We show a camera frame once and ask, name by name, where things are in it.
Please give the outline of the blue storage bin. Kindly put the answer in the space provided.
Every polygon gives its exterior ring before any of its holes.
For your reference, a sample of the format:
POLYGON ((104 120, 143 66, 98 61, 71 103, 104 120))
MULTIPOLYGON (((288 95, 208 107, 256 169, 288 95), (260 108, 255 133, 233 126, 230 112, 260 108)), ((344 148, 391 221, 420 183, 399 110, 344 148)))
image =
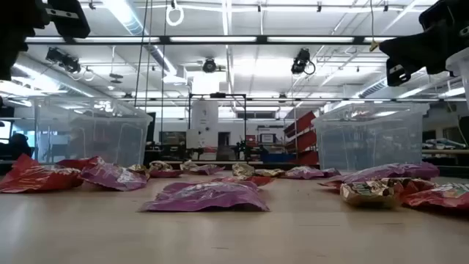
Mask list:
POLYGON ((261 161, 264 164, 290 163, 296 159, 296 154, 288 153, 268 153, 261 154, 261 161))

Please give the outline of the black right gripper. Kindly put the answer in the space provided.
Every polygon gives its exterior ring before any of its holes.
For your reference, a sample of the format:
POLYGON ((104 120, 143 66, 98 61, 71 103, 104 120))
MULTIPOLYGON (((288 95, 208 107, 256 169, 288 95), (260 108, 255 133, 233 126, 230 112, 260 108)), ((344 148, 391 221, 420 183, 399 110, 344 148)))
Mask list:
POLYGON ((441 43, 448 40, 461 48, 469 47, 469 0, 438 0, 419 15, 418 21, 423 33, 385 40, 379 49, 407 73, 423 67, 430 75, 446 71, 449 51, 439 51, 441 43))

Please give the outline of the white cylindrical machine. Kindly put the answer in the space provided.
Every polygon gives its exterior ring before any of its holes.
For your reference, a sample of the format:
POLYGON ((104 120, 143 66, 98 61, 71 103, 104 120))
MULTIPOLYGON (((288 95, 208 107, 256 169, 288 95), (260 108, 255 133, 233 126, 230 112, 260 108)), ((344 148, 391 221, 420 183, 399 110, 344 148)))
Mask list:
POLYGON ((218 102, 198 100, 191 107, 191 128, 187 143, 191 148, 216 148, 218 146, 218 102))

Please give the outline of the person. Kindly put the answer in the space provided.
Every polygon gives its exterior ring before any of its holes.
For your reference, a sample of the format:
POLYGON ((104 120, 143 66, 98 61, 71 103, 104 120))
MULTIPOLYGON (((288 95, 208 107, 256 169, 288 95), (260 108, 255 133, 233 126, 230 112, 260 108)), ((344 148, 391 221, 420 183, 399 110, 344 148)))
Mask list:
POLYGON ((21 155, 27 155, 31 158, 32 149, 28 142, 28 137, 22 133, 15 133, 10 137, 9 146, 11 149, 11 156, 14 160, 18 159, 21 155))

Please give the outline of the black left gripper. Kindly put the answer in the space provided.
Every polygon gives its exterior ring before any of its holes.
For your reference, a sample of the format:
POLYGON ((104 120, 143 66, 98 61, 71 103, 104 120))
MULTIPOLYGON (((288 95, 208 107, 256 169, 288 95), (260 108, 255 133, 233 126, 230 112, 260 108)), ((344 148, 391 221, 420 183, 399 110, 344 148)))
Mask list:
POLYGON ((0 0, 0 80, 11 80, 18 54, 28 50, 27 37, 50 23, 42 0, 0 0))

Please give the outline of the silver ventilation duct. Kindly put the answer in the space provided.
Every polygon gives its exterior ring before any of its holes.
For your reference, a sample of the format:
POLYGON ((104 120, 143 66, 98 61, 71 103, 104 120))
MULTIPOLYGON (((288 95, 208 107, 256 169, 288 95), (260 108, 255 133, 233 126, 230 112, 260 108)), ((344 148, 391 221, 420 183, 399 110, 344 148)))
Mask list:
MULTIPOLYGON (((131 0, 101 1, 103 6, 126 28, 130 35, 141 37, 148 34, 142 20, 137 16, 135 6, 131 3, 131 0)), ((143 45, 143 47, 162 67, 166 75, 175 76, 177 74, 176 68, 167 58, 163 57, 163 51, 159 47, 150 44, 143 45)))

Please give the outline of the small clear plastic bin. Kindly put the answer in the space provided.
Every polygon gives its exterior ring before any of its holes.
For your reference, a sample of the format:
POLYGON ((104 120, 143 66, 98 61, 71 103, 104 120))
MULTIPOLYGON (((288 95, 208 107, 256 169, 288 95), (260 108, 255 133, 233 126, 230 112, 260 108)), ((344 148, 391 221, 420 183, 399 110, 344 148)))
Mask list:
POLYGON ((34 158, 41 163, 100 156, 130 166, 144 160, 152 118, 124 101, 39 97, 34 107, 34 158))
POLYGON ((384 164, 419 164, 427 103, 356 103, 311 121, 323 169, 354 172, 384 164))

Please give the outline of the black frame bar with lights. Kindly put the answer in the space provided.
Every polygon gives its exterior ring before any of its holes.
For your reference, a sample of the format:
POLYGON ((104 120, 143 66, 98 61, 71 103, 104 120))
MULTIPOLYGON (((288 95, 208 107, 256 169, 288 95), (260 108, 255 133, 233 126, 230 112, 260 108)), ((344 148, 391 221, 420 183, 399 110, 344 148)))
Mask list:
POLYGON ((372 41, 383 42, 391 40, 392 36, 113 36, 76 38, 66 40, 58 36, 28 37, 29 45, 368 45, 372 41))

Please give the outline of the red shelf rack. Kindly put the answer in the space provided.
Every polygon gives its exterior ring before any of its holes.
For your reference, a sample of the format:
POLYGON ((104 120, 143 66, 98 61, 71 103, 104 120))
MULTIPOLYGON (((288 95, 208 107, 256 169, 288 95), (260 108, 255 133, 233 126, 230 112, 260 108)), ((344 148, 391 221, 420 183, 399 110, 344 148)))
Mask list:
POLYGON ((289 162, 297 165, 317 166, 317 135, 312 124, 316 118, 312 111, 307 111, 284 129, 284 149, 291 156, 289 162))

